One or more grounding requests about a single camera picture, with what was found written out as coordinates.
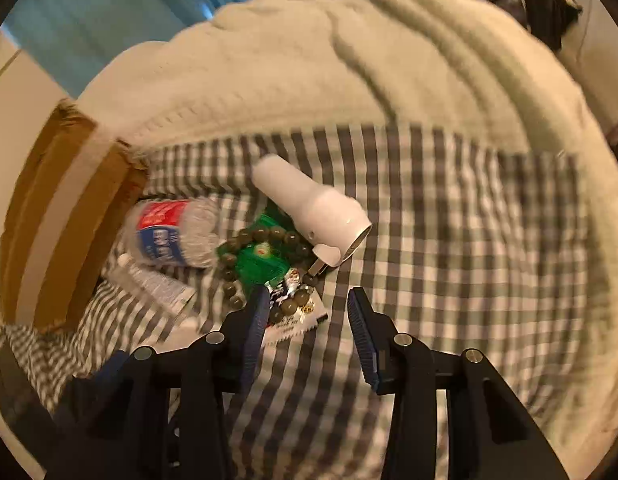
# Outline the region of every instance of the checkered cloth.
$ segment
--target checkered cloth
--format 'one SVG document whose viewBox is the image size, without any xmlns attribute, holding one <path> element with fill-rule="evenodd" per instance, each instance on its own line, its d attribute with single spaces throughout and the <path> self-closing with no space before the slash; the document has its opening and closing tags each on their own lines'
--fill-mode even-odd
<svg viewBox="0 0 618 480">
<path fill-rule="evenodd" d="M 430 348 L 484 351 L 541 427 L 552 420 L 586 305 L 586 210 L 573 158 L 510 155 L 416 125 L 350 125 L 164 148 L 150 158 L 145 195 L 209 196 L 229 235 L 264 207 L 249 175 L 272 152 L 355 197 L 374 228 L 318 286 L 329 322 L 265 348 L 248 396 L 225 397 L 240 478 L 379 478 L 393 399 L 375 396 L 362 378 L 345 314 L 355 285 Z M 119 241 L 105 275 L 123 250 Z M 227 314 L 219 271 L 171 275 L 198 289 L 203 331 L 218 328 Z M 7 326 L 1 338 L 52 410 L 71 374 L 171 329 L 105 281 L 74 335 Z M 438 415 L 444 476 L 443 399 Z"/>
</svg>

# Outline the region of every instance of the curtain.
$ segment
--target curtain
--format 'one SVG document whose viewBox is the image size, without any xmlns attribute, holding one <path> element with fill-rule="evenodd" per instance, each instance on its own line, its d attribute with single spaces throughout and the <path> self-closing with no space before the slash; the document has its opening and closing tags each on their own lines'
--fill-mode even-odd
<svg viewBox="0 0 618 480">
<path fill-rule="evenodd" d="M 19 0 L 5 28 L 67 92 L 77 97 L 115 56 L 134 44 L 168 41 L 245 0 Z"/>
</svg>

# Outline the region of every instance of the brown cardboard box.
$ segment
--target brown cardboard box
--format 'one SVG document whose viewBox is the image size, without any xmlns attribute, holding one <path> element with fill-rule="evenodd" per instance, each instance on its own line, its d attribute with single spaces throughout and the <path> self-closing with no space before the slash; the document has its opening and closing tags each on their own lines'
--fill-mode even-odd
<svg viewBox="0 0 618 480">
<path fill-rule="evenodd" d="M 0 239 L 5 323 L 74 330 L 146 169 L 69 102 L 58 104 L 18 177 Z"/>
</svg>

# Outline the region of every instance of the bead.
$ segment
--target bead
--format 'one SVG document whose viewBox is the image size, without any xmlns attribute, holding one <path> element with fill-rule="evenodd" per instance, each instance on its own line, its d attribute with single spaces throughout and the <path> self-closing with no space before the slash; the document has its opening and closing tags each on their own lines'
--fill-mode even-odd
<svg viewBox="0 0 618 480">
<path fill-rule="evenodd" d="M 223 292 L 225 294 L 225 297 L 230 298 L 231 296 L 234 296 L 236 292 L 238 292 L 238 289 L 235 288 L 233 282 L 226 282 L 223 283 Z"/>
<path fill-rule="evenodd" d="M 287 247 L 295 247 L 300 241 L 300 235 L 295 231 L 289 231 L 285 236 L 285 245 Z"/>
<path fill-rule="evenodd" d="M 299 307 L 303 307 L 309 301 L 309 296 L 306 290 L 297 290 L 294 294 L 294 303 Z"/>
<path fill-rule="evenodd" d="M 230 253 L 237 253 L 241 249 L 240 242 L 237 238 L 230 238 L 225 245 Z"/>
<path fill-rule="evenodd" d="M 303 283 L 305 285 L 309 285 L 309 286 L 316 286 L 316 285 L 318 285 L 318 277 L 317 276 L 312 276 L 311 274 L 309 274 L 307 272 L 303 276 Z"/>
<path fill-rule="evenodd" d="M 233 270 L 231 269 L 225 269 L 223 270 L 223 280 L 225 280 L 225 282 L 234 282 L 235 280 L 238 279 L 238 276 L 236 276 L 236 273 L 233 272 Z"/>
<path fill-rule="evenodd" d="M 248 229 L 240 229 L 238 231 L 238 241 L 242 247 L 251 243 L 251 232 Z"/>
<path fill-rule="evenodd" d="M 274 225 L 269 228 L 269 238 L 271 238 L 275 242 L 281 242 L 285 239 L 285 235 L 287 231 L 285 231 L 284 227 L 280 227 L 279 225 Z"/>
<path fill-rule="evenodd" d="M 240 310 L 244 306 L 243 298 L 241 298 L 237 294 L 235 296 L 232 296 L 231 298 L 229 298 L 229 306 L 234 310 Z"/>
<path fill-rule="evenodd" d="M 265 226 L 259 225 L 253 231 L 251 231 L 251 236 L 257 242 L 264 242 L 269 238 L 269 229 Z"/>
<path fill-rule="evenodd" d="M 287 298 L 285 301 L 280 303 L 280 310 L 285 316 L 293 316 L 295 311 L 298 310 L 297 304 L 291 298 Z"/>
<path fill-rule="evenodd" d="M 282 311 L 277 306 L 271 307 L 271 310 L 269 311 L 269 322 L 272 325 L 280 323 L 284 317 L 284 314 L 282 314 Z"/>
<path fill-rule="evenodd" d="M 235 267 L 235 263 L 238 261 L 238 257 L 235 254 L 225 253 L 220 256 L 220 262 L 227 268 L 232 269 Z"/>
<path fill-rule="evenodd" d="M 298 247 L 295 248 L 295 254 L 299 258 L 306 258 L 309 254 L 311 254 L 311 247 L 307 244 L 298 244 Z"/>
</svg>

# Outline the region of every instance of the bottle label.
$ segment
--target bottle label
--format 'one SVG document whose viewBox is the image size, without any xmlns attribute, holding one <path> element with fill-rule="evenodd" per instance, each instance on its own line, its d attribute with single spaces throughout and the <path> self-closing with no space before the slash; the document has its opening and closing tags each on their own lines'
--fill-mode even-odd
<svg viewBox="0 0 618 480">
<path fill-rule="evenodd" d="M 140 213 L 138 242 L 144 255 L 160 264 L 185 266 L 180 244 L 180 217 L 188 200 L 154 202 Z"/>
</svg>

